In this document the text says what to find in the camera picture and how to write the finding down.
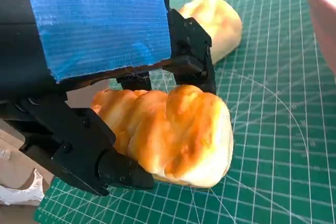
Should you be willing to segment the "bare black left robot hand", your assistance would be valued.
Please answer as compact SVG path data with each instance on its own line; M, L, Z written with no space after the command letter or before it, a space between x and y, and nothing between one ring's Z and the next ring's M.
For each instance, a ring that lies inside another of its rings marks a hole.
M150 90L149 71L164 69L215 93L211 45L169 0L1 0L1 119L25 137L23 154L71 186L151 189L153 177L67 92L114 78Z

